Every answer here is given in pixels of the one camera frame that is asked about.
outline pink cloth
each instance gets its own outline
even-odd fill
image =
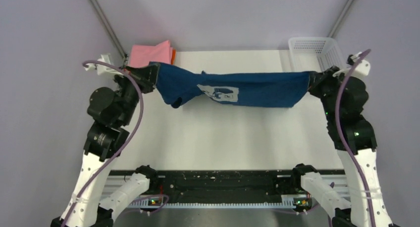
[[[156,46],[133,45],[128,66],[144,67],[149,65],[150,61],[171,64],[172,50],[169,40]]]

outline blue cloth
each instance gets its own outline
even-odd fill
[[[166,63],[157,78],[157,90],[174,108],[202,94],[221,104],[289,108],[309,84],[309,72],[195,74]]]

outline gray wall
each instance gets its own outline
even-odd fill
[[[365,116],[378,141],[377,165],[392,220],[419,226],[420,0],[357,0],[338,33],[344,54],[371,48]]]
[[[287,48],[327,36],[347,0],[98,0],[125,50],[171,40],[181,51]]]
[[[0,0],[0,226],[50,226],[69,201],[109,81],[81,62],[114,52],[88,0]]]

